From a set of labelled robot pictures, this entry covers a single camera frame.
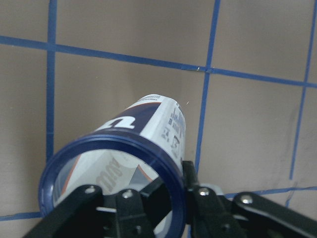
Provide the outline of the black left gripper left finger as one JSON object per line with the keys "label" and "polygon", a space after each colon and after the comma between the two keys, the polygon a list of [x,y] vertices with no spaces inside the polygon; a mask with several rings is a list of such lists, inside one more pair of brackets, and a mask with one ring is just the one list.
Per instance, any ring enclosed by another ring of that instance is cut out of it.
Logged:
{"label": "black left gripper left finger", "polygon": [[153,238],[153,226],[138,191],[103,195],[96,185],[71,192],[26,238]]}

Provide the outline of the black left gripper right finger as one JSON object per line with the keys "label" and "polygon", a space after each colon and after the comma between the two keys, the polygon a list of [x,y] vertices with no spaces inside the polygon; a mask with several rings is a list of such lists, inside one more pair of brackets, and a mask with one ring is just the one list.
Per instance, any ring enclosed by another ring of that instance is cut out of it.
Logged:
{"label": "black left gripper right finger", "polygon": [[193,162],[182,163],[192,238],[315,238],[317,222],[252,192],[227,199],[199,183]]}

